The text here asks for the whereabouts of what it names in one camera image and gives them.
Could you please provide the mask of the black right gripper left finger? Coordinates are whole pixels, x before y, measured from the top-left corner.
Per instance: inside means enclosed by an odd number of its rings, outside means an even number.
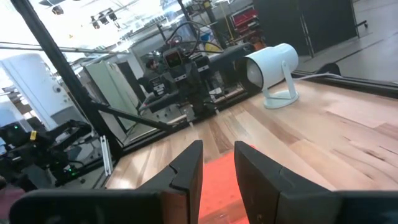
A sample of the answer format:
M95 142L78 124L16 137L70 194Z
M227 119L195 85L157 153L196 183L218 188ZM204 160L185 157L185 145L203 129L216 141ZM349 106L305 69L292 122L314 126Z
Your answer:
M195 140L142 184L137 224L198 224L203 182L203 141Z

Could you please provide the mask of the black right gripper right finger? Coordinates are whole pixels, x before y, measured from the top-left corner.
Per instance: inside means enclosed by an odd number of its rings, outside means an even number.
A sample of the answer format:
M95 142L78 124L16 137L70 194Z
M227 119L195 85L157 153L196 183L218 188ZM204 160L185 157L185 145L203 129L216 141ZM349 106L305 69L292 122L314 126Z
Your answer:
M334 224L340 201L243 141L234 144L236 178L251 224Z

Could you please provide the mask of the orange plastic box lid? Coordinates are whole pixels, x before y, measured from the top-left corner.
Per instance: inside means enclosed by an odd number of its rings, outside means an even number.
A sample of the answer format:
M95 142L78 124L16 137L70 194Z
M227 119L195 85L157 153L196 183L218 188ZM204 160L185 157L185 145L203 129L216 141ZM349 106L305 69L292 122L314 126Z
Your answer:
M234 164L234 146L203 166L199 224L249 224Z

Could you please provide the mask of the person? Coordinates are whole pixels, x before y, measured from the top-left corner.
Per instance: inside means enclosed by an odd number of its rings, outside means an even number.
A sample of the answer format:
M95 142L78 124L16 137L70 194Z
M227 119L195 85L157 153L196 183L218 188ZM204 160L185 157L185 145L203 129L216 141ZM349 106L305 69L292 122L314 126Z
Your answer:
M146 68L147 70L143 76L138 78L137 81L147 93L152 93L153 88L149 81L163 74L166 70L166 67L162 62L158 62L152 58L146 63Z

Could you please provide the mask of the pale green cabinet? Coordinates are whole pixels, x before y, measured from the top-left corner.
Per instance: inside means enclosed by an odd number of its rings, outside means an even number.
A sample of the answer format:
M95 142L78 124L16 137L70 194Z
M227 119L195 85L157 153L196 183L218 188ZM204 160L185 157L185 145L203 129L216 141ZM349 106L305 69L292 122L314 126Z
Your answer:
M98 62L85 65L83 72L97 89L104 103L115 110L137 116L139 99L116 63Z

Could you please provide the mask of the silver aluminium bar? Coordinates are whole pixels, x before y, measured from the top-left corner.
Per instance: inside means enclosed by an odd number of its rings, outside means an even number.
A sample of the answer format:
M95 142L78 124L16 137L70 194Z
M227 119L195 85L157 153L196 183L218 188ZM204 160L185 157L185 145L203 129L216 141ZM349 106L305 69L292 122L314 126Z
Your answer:
M109 142L106 136L100 137L101 150L103 156L104 173L105 176L110 176L113 173L113 161L110 153Z

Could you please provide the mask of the red tool chest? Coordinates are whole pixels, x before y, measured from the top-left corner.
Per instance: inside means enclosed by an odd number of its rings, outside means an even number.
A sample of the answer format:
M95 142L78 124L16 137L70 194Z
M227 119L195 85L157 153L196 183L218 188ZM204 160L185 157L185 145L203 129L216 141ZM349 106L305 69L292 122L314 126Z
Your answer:
M257 11L253 7L247 7L233 13L230 16L231 22L235 30L246 28L258 16Z

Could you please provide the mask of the dark partition panel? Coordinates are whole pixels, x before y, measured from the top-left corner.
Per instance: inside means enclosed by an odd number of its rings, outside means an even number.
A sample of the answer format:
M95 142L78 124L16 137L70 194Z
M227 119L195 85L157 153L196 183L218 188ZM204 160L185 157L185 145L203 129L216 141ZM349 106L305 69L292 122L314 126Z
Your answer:
M352 0L252 0L268 46L314 55L358 35Z

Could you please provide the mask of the white pillar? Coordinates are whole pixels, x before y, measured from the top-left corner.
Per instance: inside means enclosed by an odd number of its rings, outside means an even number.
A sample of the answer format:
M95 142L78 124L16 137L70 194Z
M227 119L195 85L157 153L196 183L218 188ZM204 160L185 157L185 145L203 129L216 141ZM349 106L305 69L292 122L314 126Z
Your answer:
M86 119L39 54L0 59L0 68L12 80L47 129Z

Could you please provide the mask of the black aluminium table frame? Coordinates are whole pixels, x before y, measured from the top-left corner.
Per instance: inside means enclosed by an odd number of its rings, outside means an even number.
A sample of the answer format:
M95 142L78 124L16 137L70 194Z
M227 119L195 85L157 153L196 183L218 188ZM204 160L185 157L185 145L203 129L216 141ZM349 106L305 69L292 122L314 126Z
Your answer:
M10 0L10 2L21 15L29 30L38 41L41 49L45 52L51 63L59 72L66 86L71 90L72 97L75 98L77 105L81 107L83 114L88 117L88 121L93 125L94 130L97 133L104 134L110 138L111 152L114 155L122 156L130 152L134 152L188 127L187 121L178 121L175 124L166 124L135 116L134 119L138 119L141 124L152 126L155 130L122 147L121 143L118 142L116 135L110 130L100 115L99 107L104 105L101 103L97 104L92 101L87 90L77 78L75 72L67 62L59 46L55 43L48 30L39 19L29 0ZM294 78L307 78L309 81L337 86L338 88L347 90L393 98L398 101L398 85L382 85L380 83L377 84L370 81L360 81L354 78L343 78L341 76L332 77L331 75L320 76L319 74L307 75L298 72L292 72L292 76Z

